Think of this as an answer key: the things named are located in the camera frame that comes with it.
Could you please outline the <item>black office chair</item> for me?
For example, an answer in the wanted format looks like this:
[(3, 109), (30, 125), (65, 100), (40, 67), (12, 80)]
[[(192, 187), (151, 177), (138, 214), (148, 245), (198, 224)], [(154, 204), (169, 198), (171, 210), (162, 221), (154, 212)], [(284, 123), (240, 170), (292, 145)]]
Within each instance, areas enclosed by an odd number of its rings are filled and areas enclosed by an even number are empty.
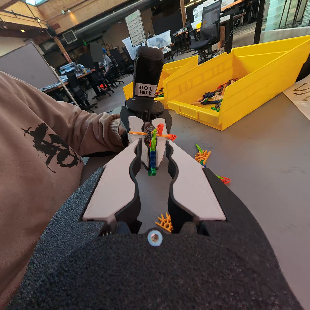
[(88, 93), (85, 92), (78, 82), (74, 71), (66, 71), (69, 87), (73, 92), (73, 98), (82, 110), (94, 112), (93, 109), (97, 109), (96, 104), (90, 104), (88, 101)]
[(200, 26), (200, 39), (197, 40), (196, 33), (191, 24), (187, 27), (190, 37), (190, 50), (198, 51), (198, 65), (210, 60), (214, 55), (212, 46), (220, 41), (220, 12), (222, 2), (220, 0), (203, 7), (202, 21)]

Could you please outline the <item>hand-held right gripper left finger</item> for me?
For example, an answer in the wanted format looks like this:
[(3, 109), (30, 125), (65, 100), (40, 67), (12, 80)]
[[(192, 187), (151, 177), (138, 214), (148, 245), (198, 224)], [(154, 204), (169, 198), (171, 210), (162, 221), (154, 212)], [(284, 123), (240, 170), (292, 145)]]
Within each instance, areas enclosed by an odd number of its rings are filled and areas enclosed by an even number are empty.
[(141, 211), (136, 175), (141, 169), (142, 141), (138, 139), (103, 166), (83, 210), (83, 221), (118, 222), (131, 227)]

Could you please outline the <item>colourful toy construction model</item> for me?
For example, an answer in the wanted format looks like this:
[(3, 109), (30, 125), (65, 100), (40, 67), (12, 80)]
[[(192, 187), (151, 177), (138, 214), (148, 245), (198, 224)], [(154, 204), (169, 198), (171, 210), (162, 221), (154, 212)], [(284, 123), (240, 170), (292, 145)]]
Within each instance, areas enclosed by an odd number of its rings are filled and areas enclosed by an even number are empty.
[(152, 124), (149, 125), (147, 129), (143, 132), (141, 131), (129, 131), (129, 134), (142, 135), (145, 137), (146, 145), (148, 146), (149, 163), (150, 168), (148, 170), (148, 176), (155, 176), (157, 173), (157, 155), (156, 147), (158, 145), (158, 138), (165, 138), (166, 140), (171, 140), (172, 142), (177, 138), (175, 134), (163, 134), (164, 124), (159, 123), (156, 127)]

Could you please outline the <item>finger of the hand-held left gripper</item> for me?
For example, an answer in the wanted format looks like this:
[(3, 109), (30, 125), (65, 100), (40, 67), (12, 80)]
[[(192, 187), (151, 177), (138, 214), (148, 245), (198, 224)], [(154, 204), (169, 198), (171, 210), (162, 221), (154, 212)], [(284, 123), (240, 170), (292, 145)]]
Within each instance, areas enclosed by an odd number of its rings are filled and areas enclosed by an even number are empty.
[[(165, 118), (156, 118), (154, 119), (154, 126), (157, 127), (159, 124), (164, 124), (164, 129), (162, 131), (163, 135), (167, 135), (167, 126), (165, 123)], [(156, 168), (158, 169), (165, 153), (165, 143), (166, 143), (165, 137), (157, 137), (157, 145), (156, 145)]]
[[(144, 126), (144, 121), (138, 117), (130, 116), (128, 117), (129, 121), (129, 131), (133, 132), (144, 132), (144, 129), (142, 127)], [(138, 134), (130, 134), (128, 133), (128, 140), (129, 143), (133, 143), (136, 140), (141, 139), (142, 141), (142, 149), (141, 149), (141, 161), (144, 164), (146, 169), (150, 169), (150, 163), (149, 163), (149, 149), (145, 143), (145, 137), (144, 135), (138, 135)]]

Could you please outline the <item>person's brown hoodie torso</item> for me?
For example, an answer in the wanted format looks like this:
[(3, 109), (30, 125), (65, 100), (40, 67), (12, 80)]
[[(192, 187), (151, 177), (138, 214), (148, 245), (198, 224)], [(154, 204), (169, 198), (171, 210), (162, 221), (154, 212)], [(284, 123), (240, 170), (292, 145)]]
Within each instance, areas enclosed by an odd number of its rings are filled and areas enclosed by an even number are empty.
[(82, 121), (89, 116), (1, 72), (1, 309), (48, 222), (78, 187)]

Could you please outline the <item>wooden standing desk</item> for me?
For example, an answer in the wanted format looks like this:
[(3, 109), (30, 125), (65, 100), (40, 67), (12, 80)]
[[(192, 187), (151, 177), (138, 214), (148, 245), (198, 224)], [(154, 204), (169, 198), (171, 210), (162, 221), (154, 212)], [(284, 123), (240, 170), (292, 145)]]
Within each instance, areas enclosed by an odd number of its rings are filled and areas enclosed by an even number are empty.
[(245, 15), (246, 8), (248, 6), (248, 0), (238, 0), (223, 7), (221, 9), (220, 17), (228, 16), (229, 19), (225, 21), (225, 37), (224, 37), (224, 51), (229, 54), (232, 50), (233, 33), (237, 26), (242, 23), (242, 19)]

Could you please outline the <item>person's left hand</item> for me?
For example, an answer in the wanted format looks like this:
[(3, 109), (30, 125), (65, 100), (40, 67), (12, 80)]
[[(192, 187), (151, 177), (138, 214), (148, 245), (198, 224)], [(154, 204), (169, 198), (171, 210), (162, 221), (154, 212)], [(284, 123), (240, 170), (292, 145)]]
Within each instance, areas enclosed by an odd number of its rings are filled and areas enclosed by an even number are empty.
[(121, 137), (123, 146), (126, 148), (130, 144), (130, 142), (128, 139), (128, 133), (126, 131), (126, 128), (124, 128), (121, 123), (118, 128), (118, 133), (119, 133), (119, 136)]

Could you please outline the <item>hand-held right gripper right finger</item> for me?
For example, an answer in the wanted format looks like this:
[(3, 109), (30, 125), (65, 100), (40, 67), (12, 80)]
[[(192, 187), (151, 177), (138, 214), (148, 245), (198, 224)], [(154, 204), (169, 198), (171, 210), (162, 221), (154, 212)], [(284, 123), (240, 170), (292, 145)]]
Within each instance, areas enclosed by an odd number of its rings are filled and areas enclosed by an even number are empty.
[(168, 212), (173, 232), (192, 222), (225, 221), (226, 216), (208, 181), (206, 169), (174, 142), (166, 142), (169, 186)]

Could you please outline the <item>whiteboard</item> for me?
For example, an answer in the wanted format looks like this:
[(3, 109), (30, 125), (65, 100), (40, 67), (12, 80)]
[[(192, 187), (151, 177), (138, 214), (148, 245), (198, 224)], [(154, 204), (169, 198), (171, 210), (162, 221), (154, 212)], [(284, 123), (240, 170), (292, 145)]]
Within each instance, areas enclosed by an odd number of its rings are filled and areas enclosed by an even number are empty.
[(136, 10), (125, 18), (133, 47), (147, 41), (140, 10)]

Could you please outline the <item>grey partition panel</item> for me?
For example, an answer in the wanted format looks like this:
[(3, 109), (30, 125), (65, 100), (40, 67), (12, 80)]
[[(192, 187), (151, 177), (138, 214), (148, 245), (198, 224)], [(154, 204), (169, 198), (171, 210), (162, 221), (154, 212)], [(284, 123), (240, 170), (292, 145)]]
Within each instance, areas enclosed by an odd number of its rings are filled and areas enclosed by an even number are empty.
[(60, 82), (32, 42), (1, 56), (0, 70), (37, 89)]

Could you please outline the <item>yellow storage bin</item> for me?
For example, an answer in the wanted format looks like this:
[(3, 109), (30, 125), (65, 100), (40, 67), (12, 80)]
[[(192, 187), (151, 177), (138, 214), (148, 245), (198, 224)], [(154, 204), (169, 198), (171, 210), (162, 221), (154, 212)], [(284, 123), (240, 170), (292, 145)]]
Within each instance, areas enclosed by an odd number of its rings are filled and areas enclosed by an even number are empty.
[[(225, 130), (291, 87), (310, 50), (310, 36), (233, 48), (183, 72), (164, 87), (168, 108), (192, 120)], [(214, 104), (193, 105), (229, 80), (219, 111)]]
[[(189, 58), (185, 58), (182, 60), (173, 61), (171, 63), (164, 64), (162, 73), (160, 76), (160, 80), (157, 86), (157, 91), (161, 88), (166, 86), (167, 82), (176, 78), (177, 76), (195, 68), (198, 65), (198, 56), (191, 56)], [(168, 108), (168, 103), (165, 98), (155, 98), (155, 100), (160, 101), (165, 109)]]

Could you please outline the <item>grey desk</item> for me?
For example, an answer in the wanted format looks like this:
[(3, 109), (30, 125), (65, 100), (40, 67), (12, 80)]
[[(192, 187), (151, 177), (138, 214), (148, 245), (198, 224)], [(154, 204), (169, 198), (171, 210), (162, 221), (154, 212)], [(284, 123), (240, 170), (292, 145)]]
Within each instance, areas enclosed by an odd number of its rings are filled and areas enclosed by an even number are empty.
[(195, 144), (211, 150), (207, 167), (231, 179), (309, 309), (309, 120), (283, 93), (224, 131), (169, 112), (175, 143), (192, 157)]

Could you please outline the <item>wall air vent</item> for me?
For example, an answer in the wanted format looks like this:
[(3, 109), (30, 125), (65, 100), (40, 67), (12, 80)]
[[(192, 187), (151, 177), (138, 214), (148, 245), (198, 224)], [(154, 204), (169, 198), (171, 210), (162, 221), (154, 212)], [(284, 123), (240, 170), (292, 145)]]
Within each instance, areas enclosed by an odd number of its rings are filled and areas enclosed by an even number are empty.
[(68, 45), (77, 41), (76, 34), (72, 29), (68, 30), (67, 32), (62, 33), (62, 36)]

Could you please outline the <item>yellow fan connector green rod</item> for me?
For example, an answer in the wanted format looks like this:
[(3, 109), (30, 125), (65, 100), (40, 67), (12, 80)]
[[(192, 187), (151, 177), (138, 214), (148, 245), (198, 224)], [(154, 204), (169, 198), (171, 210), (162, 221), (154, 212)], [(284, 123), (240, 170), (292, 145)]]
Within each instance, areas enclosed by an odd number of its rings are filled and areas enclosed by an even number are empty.
[(201, 149), (198, 144), (195, 144), (195, 146), (197, 148), (197, 153), (194, 158), (195, 161), (197, 161), (200, 165), (206, 167), (206, 162), (211, 154), (211, 151)]

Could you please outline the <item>pile of toy building pieces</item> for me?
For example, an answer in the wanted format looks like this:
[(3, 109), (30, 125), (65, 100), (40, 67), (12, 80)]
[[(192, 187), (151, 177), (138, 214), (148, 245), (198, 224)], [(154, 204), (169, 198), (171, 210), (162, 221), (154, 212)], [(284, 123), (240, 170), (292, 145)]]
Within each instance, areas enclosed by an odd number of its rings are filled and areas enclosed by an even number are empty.
[(211, 110), (219, 112), (226, 88), (236, 81), (238, 81), (238, 78), (230, 79), (228, 82), (219, 85), (214, 91), (205, 92), (202, 97), (192, 102), (191, 105), (210, 105)]

